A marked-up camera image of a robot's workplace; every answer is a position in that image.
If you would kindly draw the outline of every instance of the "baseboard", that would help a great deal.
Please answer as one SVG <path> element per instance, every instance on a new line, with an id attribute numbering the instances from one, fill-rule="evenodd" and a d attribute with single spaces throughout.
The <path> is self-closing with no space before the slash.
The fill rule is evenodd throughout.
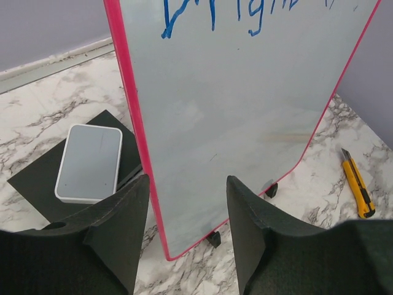
<path id="1" fill-rule="evenodd" d="M 113 50 L 112 38 L 106 38 L 66 53 L 52 55 L 43 60 L 5 70 L 0 73 L 0 94 L 104 55 Z"/>

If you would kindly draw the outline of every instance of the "gray veining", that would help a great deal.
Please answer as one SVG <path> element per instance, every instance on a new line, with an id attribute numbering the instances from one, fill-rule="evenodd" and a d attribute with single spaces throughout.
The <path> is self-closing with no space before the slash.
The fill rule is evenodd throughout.
<path id="1" fill-rule="evenodd" d="M 6 182 L 59 143 L 73 123 L 108 109 L 131 120 L 114 53 L 96 58 L 0 96 L 0 228 L 42 228 L 48 222 Z M 341 167 L 340 148 L 357 162 L 376 205 L 374 218 L 393 218 L 393 152 L 336 96 L 296 169 L 267 200 L 308 223 L 329 228 L 357 218 Z M 203 241 L 180 259 L 164 259 L 150 208 L 135 294 L 238 294 L 230 226 L 222 245 Z"/>

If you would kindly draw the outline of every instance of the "black hole in foam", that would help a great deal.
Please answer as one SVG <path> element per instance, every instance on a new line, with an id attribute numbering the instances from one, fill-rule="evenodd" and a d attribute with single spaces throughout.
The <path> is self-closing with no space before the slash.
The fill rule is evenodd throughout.
<path id="1" fill-rule="evenodd" d="M 42 230 L 44 230 L 44 229 L 60 229 L 60 228 L 62 228 L 64 226 L 66 226 L 65 222 L 57 221 L 57 222 L 49 224 L 48 226 L 46 226 Z"/>

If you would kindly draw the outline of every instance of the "gray wall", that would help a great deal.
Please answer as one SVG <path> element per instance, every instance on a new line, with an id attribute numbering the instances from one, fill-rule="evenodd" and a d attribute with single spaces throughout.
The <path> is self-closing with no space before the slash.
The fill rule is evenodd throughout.
<path id="1" fill-rule="evenodd" d="M 393 1 L 382 0 L 337 93 L 393 148 Z"/>
<path id="2" fill-rule="evenodd" d="M 0 0 L 0 72 L 109 36 L 103 0 Z"/>

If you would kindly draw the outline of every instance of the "red whiteboard frame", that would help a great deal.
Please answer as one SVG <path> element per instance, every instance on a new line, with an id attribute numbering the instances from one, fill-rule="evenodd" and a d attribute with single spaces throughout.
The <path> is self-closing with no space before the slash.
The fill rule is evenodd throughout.
<path id="1" fill-rule="evenodd" d="M 334 88 L 332 95 L 330 96 L 326 107 L 321 115 L 321 118 L 319 119 L 313 134 L 311 135 L 307 147 L 303 151 L 302 156 L 300 157 L 299 161 L 297 164 L 289 170 L 285 175 L 283 175 L 281 178 L 279 178 L 277 181 L 280 181 L 283 179 L 285 176 L 287 176 L 289 173 L 291 173 L 296 166 L 300 163 L 302 160 L 312 138 L 314 137 L 314 134 L 329 106 L 330 101 L 332 100 L 334 94 L 336 93 L 336 90 L 338 88 L 338 85 L 340 84 L 345 71 L 347 70 L 372 18 L 374 17 L 374 14 L 376 10 L 378 9 L 379 4 L 381 3 L 381 0 L 378 0 L 376 3 L 372 14 L 370 15 L 363 31 L 362 34 L 360 35 L 359 40 L 357 41 L 354 50 L 352 51 L 351 56 L 349 57 L 349 60 L 344 67 L 343 72 L 340 75 L 340 78 L 338 79 L 338 82 L 336 84 L 336 87 Z M 160 210 L 160 204 L 158 201 L 158 195 L 157 195 L 157 189 L 155 186 L 155 181 L 154 181 L 154 175 L 153 175 L 153 168 L 152 168 L 152 162 L 150 161 L 150 155 L 149 155 L 149 147 L 147 146 L 147 140 L 146 140 L 146 134 L 143 126 L 143 119 L 142 119 L 142 113 L 141 113 L 141 108 L 139 106 L 139 100 L 138 100 L 138 91 L 136 89 L 136 84 L 135 84 L 135 79 L 134 79 L 134 72 L 133 72 L 133 67 L 131 63 L 131 57 L 130 57 L 130 50 L 128 48 L 128 43 L 127 43 L 127 38 L 126 38 L 126 32 L 125 32 L 125 27 L 124 27 L 124 22 L 123 22 L 123 16 L 122 16 L 122 9 L 120 6 L 120 0 L 104 0 L 104 5 L 105 5 L 105 10 L 108 18 L 108 23 L 109 23 L 109 28 L 111 29 L 111 34 L 112 34 L 112 39 L 115 47 L 115 52 L 116 52 L 116 57 L 117 61 L 119 64 L 119 69 L 120 69 L 120 75 L 122 77 L 123 81 L 123 86 L 124 86 L 124 91 L 125 91 L 125 96 L 126 100 L 128 103 L 128 109 L 130 110 L 130 115 L 131 115 L 131 121 L 133 124 L 134 132 L 135 132 L 135 138 L 136 142 L 138 145 L 139 149 L 139 154 L 141 156 L 141 162 L 142 162 L 142 167 L 143 170 L 146 174 L 149 175 L 150 177 L 150 200 L 152 202 L 153 206 L 153 211 L 154 215 L 157 221 L 157 227 L 158 227 L 158 233 L 160 234 L 161 238 L 161 243 L 163 246 L 165 258 L 168 261 L 173 261 L 184 255 L 186 252 L 191 250 L 193 247 L 197 246 L 202 240 L 204 240 L 207 236 L 203 237 L 201 240 L 197 241 L 193 246 L 191 246 L 189 249 L 185 250 L 182 254 L 176 256 L 176 257 L 171 257 L 169 254 L 169 249 L 168 249 L 168 243 L 166 241 L 166 235 L 165 235 L 165 228 L 164 224 L 162 221 L 162 216 L 161 216 L 161 210 Z M 222 224 L 217 226 L 214 230 L 218 229 L 220 226 L 225 224 L 228 220 L 225 220 Z"/>

